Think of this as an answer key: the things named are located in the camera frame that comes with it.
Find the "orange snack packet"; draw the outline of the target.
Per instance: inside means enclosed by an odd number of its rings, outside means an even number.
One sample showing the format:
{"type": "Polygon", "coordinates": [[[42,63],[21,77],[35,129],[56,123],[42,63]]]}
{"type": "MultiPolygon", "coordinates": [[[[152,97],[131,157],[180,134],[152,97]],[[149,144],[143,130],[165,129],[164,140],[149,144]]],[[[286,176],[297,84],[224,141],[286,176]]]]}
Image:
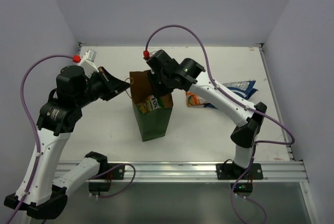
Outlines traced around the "orange snack packet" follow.
{"type": "Polygon", "coordinates": [[[186,104],[188,107],[209,107],[211,103],[207,100],[203,99],[201,96],[192,93],[192,92],[185,92],[186,94],[186,104]]]}

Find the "green paper bag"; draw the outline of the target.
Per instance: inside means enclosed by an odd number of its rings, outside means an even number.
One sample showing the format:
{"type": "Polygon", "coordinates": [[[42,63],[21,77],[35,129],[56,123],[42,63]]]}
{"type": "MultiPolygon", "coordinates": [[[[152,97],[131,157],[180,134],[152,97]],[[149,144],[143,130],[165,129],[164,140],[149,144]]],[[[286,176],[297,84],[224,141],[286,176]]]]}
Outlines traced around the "green paper bag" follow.
{"type": "Polygon", "coordinates": [[[137,104],[143,102],[150,95],[154,95],[148,79],[150,70],[132,71],[129,73],[130,94],[134,115],[139,127],[141,139],[143,142],[154,140],[165,136],[173,109],[172,94],[165,96],[155,96],[161,98],[164,107],[148,112],[141,113],[137,104]]]}

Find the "blue snack packet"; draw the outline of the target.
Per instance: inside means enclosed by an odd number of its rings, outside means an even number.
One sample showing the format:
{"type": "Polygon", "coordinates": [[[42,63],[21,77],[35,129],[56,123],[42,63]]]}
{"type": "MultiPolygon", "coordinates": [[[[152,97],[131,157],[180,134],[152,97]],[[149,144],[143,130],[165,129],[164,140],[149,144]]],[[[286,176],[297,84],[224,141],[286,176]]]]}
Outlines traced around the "blue snack packet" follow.
{"type": "Polygon", "coordinates": [[[236,111],[236,108],[239,110],[243,110],[244,107],[252,109],[255,108],[255,103],[241,98],[229,89],[225,89],[224,91],[229,97],[224,95],[219,90],[214,90],[209,87],[206,87],[201,91],[201,96],[221,110],[231,109],[236,111]]]}
{"type": "Polygon", "coordinates": [[[237,81],[237,82],[229,82],[223,84],[225,87],[230,89],[232,92],[237,94],[243,99],[248,100],[252,97],[258,90],[254,88],[256,81],[249,80],[249,81],[237,81]]]}

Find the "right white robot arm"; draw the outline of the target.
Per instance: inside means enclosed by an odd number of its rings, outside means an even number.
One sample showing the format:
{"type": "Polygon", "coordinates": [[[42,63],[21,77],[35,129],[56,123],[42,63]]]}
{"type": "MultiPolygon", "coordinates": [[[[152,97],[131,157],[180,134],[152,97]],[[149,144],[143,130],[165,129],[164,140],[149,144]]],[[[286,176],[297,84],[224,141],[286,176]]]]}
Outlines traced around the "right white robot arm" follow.
{"type": "Polygon", "coordinates": [[[178,63],[164,50],[158,50],[153,54],[145,51],[144,60],[151,69],[148,79],[155,96],[165,96],[175,89],[191,92],[207,100],[233,121],[236,125],[231,134],[231,140],[235,143],[233,162],[246,169],[263,123],[263,116],[255,114],[254,110],[260,109],[264,113],[266,105],[262,102],[253,104],[222,84],[211,81],[205,68],[191,58],[178,63]]]}

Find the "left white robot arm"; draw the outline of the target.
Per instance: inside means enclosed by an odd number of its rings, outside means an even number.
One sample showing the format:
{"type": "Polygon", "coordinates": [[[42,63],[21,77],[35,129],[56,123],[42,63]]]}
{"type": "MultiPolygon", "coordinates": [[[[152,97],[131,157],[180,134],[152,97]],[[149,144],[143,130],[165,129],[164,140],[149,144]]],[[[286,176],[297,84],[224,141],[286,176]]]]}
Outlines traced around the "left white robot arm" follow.
{"type": "Polygon", "coordinates": [[[34,219],[55,219],[64,210],[69,196],[88,179],[106,174],[108,159],[89,152],[83,161],[59,179],[55,171],[63,149],[82,117],[82,109],[101,99],[109,101],[130,84],[115,78],[104,67],[90,77],[80,66],[64,67],[56,77],[47,103],[37,120],[38,142],[19,189],[4,200],[13,210],[26,211],[34,219]]]}

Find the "green white snack bar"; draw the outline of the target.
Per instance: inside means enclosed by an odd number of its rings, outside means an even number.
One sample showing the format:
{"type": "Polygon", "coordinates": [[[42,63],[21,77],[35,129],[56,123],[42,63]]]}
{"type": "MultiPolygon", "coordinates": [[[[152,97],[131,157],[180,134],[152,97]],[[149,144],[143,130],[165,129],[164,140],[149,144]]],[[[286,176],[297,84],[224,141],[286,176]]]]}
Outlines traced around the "green white snack bar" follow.
{"type": "Polygon", "coordinates": [[[143,114],[154,111],[156,109],[161,109],[163,107],[164,105],[161,98],[157,98],[154,95],[150,95],[143,102],[137,104],[137,108],[143,114]]]}

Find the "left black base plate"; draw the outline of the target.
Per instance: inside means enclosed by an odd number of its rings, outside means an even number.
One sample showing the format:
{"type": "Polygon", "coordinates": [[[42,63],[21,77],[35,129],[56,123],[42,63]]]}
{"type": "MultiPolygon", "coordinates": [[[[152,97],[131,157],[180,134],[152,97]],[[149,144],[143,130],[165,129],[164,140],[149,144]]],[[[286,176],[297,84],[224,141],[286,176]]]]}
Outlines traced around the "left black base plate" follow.
{"type": "Polygon", "coordinates": [[[124,177],[125,166],[120,166],[109,173],[100,175],[101,173],[107,172],[107,170],[117,166],[118,163],[104,163],[102,168],[98,172],[98,177],[95,180],[102,180],[103,182],[89,182],[88,190],[92,194],[99,194],[108,192],[112,185],[112,180],[122,180],[124,177]]]}

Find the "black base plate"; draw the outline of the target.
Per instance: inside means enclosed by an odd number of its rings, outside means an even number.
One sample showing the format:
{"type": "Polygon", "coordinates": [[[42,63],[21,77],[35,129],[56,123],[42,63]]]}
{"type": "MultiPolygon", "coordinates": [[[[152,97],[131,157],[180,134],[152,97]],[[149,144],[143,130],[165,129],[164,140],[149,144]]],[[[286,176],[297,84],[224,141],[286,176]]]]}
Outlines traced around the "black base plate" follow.
{"type": "Polygon", "coordinates": [[[253,182],[263,180],[264,176],[260,163],[253,163],[247,173],[239,179],[245,171],[246,169],[238,167],[231,159],[226,160],[224,163],[216,164],[217,179],[232,181],[230,186],[233,193],[248,197],[253,192],[253,182]]]}
{"type": "Polygon", "coordinates": [[[98,177],[95,180],[102,180],[103,182],[89,182],[88,190],[92,194],[99,194],[108,192],[112,185],[112,180],[122,180],[124,177],[125,166],[120,166],[109,173],[100,175],[101,173],[107,172],[107,170],[117,166],[118,163],[104,163],[102,168],[98,172],[98,177]]]}

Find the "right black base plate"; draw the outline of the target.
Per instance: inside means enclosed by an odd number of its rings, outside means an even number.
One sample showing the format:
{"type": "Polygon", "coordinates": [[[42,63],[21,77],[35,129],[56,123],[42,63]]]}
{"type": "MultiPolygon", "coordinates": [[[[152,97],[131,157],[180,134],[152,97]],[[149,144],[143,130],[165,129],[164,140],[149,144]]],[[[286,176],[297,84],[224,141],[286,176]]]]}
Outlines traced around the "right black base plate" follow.
{"type": "Polygon", "coordinates": [[[253,163],[247,173],[239,179],[245,171],[246,169],[238,167],[231,159],[226,160],[224,163],[216,164],[217,179],[232,181],[230,186],[233,193],[248,197],[253,192],[253,182],[263,180],[264,176],[260,163],[253,163]]]}

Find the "aluminium mounting rail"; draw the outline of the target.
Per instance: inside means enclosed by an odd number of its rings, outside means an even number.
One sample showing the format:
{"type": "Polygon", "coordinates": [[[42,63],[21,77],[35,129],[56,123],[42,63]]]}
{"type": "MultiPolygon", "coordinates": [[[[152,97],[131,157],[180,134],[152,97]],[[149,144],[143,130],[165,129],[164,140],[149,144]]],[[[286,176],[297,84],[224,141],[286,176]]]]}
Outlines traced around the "aluminium mounting rail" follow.
{"type": "MultiPolygon", "coordinates": [[[[137,183],[232,183],[235,178],[222,178],[221,162],[134,162],[137,183]]],[[[307,182],[303,162],[261,161],[253,165],[245,182],[307,182]]]]}

